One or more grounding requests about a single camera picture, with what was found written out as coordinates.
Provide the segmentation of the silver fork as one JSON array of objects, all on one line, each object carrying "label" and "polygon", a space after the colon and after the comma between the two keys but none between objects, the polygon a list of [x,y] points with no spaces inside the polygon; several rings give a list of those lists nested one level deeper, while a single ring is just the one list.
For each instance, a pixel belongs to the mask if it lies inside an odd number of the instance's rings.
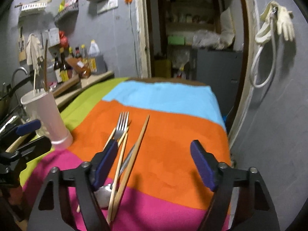
[{"label": "silver fork", "polygon": [[129,119],[129,112],[120,113],[117,125],[115,127],[115,133],[113,135],[114,140],[119,140],[122,137],[122,134],[124,134],[125,130],[128,127],[128,119]]}]

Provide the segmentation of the wall socket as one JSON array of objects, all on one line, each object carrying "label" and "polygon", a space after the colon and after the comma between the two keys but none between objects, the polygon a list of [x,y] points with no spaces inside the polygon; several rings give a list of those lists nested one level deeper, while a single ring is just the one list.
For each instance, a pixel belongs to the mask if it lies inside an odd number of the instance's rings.
[{"label": "wall socket", "polygon": [[119,0],[105,0],[97,3],[97,14],[118,8]]}]

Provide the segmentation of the white wall rack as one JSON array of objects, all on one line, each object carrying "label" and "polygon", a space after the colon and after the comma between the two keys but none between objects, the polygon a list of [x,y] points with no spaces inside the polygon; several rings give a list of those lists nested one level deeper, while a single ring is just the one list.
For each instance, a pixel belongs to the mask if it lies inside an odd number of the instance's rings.
[{"label": "white wall rack", "polygon": [[45,11],[51,2],[52,0],[37,0],[27,4],[20,3],[15,5],[14,8],[19,8],[19,17],[24,17],[27,15],[39,14]]}]

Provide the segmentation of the light bamboo chopstick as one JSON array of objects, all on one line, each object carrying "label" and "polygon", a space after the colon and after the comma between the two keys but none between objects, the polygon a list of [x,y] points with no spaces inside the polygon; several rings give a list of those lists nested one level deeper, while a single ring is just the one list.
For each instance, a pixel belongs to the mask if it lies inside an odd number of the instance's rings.
[{"label": "light bamboo chopstick", "polygon": [[118,181],[119,174],[120,174],[120,169],[121,169],[122,162],[123,162],[123,156],[124,156],[124,152],[126,148],[127,138],[128,138],[128,133],[126,133],[125,138],[123,140],[123,145],[121,148],[120,157],[119,157],[117,168],[116,168],[115,178],[112,184],[112,192],[111,192],[110,202],[109,202],[109,207],[108,207],[108,215],[106,218],[106,221],[108,222],[109,225],[111,224],[111,215],[112,215],[112,210],[113,210],[115,191],[116,191],[117,181]]},{"label": "light bamboo chopstick", "polygon": [[129,127],[126,127],[126,129],[124,130],[124,132],[123,132],[123,134],[121,135],[120,139],[117,141],[118,147],[121,146],[121,144],[122,144],[122,142],[123,142],[123,140],[124,140],[124,138],[125,138],[125,135],[126,135],[126,133],[128,132],[128,130],[129,130]]},{"label": "light bamboo chopstick", "polygon": [[107,147],[109,141],[113,138],[115,132],[116,132],[116,127],[113,129],[113,131],[111,132],[110,136],[108,137],[108,139],[107,139],[107,141],[106,141],[106,143],[105,143],[105,146],[104,146],[103,150]]}]

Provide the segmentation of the black cabinet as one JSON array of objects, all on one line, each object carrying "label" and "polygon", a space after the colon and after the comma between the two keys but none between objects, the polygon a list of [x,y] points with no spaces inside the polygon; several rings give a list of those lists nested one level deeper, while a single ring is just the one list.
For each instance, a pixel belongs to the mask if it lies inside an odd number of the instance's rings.
[{"label": "black cabinet", "polygon": [[223,116],[226,116],[234,106],[240,82],[242,59],[242,52],[192,50],[192,61],[196,68],[195,78],[211,87]]}]

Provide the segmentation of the hanging white cloth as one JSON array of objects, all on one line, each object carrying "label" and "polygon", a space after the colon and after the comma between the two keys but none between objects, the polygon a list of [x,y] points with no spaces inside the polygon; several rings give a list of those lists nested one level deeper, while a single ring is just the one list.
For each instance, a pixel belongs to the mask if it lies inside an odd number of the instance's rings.
[{"label": "hanging white cloth", "polygon": [[27,46],[26,46],[26,61],[28,66],[32,66],[33,69],[36,69],[36,66],[43,62],[44,60],[44,51],[42,44],[38,37],[31,33],[28,37]]}]

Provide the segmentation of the white plastic utensil caddy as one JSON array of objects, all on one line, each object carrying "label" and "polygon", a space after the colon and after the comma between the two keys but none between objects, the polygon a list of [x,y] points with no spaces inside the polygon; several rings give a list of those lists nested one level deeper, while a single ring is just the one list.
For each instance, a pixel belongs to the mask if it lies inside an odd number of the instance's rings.
[{"label": "white plastic utensil caddy", "polygon": [[72,144],[73,136],[61,118],[52,93],[43,89],[38,93],[30,91],[21,97],[20,102],[30,120],[41,121],[38,136],[47,136],[56,149],[66,149]]}]

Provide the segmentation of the wooden knife holder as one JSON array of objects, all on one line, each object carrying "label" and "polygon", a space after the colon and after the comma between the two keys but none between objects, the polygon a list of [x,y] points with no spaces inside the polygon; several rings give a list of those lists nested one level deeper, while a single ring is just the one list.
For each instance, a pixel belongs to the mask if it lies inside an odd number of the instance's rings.
[{"label": "wooden knife holder", "polygon": [[19,28],[19,39],[18,39],[18,60],[23,62],[26,60],[25,40],[23,36],[23,27]]}]

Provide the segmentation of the dark soy sauce bottle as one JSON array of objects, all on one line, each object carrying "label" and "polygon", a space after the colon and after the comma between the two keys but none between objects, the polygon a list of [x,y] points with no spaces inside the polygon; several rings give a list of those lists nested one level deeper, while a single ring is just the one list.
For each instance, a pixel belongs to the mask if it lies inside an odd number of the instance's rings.
[{"label": "dark soy sauce bottle", "polygon": [[64,48],[60,48],[59,50],[61,56],[61,68],[60,75],[62,78],[62,82],[67,82],[69,80],[68,69],[65,60]]}]

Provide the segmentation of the white rubber gloves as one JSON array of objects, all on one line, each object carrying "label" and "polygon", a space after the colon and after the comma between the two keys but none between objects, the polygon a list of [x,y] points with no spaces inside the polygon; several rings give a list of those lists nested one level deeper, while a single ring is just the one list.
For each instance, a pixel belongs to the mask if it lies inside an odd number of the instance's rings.
[{"label": "white rubber gloves", "polygon": [[285,41],[292,42],[295,39],[293,26],[293,12],[281,6],[276,1],[270,1],[264,12],[260,15],[260,20],[264,23],[258,31],[255,41],[257,44],[265,44],[270,41],[274,32],[283,34]]}]

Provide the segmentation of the silver spoon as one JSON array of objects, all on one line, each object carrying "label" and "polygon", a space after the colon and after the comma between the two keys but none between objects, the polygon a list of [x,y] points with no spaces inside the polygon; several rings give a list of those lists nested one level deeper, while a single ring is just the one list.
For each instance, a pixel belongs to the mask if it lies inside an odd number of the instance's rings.
[{"label": "silver spoon", "polygon": [[[132,146],[128,155],[124,159],[124,162],[122,163],[122,166],[121,166],[121,169],[120,169],[120,173],[118,175],[118,178],[120,178],[120,176],[122,175],[124,170],[127,168],[128,162],[131,159],[131,155],[133,153],[134,148],[135,148],[135,146]],[[106,209],[109,205],[111,193],[112,193],[112,189],[113,189],[113,184],[114,184],[113,182],[109,183],[105,186],[100,187],[97,191],[94,192],[96,200],[97,200],[99,207],[101,209]]]}]

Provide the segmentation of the white wall box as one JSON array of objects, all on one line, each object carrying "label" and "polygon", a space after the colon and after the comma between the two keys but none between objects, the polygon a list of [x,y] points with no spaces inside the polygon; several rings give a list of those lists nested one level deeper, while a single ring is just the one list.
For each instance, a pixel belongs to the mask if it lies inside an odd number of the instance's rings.
[{"label": "white wall box", "polygon": [[47,32],[48,32],[50,47],[60,44],[58,28],[50,28],[47,30]]}]

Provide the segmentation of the colourful striped towel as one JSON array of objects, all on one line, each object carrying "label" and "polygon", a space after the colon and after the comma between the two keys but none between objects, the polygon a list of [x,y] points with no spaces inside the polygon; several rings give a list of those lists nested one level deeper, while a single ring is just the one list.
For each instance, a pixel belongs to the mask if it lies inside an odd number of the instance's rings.
[{"label": "colourful striped towel", "polygon": [[212,192],[190,155],[199,140],[217,160],[230,163],[228,136],[217,99],[207,85],[115,78],[79,95],[61,117],[73,144],[29,163],[23,195],[33,205],[49,170],[75,168],[100,152],[121,112],[129,112],[127,148],[146,132],[113,230],[197,230]]}]

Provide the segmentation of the chrome faucet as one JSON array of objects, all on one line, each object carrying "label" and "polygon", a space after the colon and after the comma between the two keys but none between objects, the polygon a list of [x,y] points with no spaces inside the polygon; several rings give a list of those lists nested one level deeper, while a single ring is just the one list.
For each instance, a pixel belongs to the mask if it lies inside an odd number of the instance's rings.
[{"label": "chrome faucet", "polygon": [[16,84],[16,77],[18,76],[19,73],[23,73],[26,76],[29,74],[27,69],[25,69],[24,67],[18,67],[16,70],[14,70],[13,75],[12,75],[12,79],[11,79],[12,88]]}]

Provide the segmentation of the red plastic bag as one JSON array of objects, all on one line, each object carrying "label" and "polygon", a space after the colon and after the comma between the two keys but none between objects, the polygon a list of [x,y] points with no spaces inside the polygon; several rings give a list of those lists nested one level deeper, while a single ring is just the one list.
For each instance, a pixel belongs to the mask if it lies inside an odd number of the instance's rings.
[{"label": "red plastic bag", "polygon": [[60,30],[59,31],[59,40],[60,40],[60,46],[64,49],[68,48],[69,43],[68,43],[68,38],[65,35],[65,32]]}]

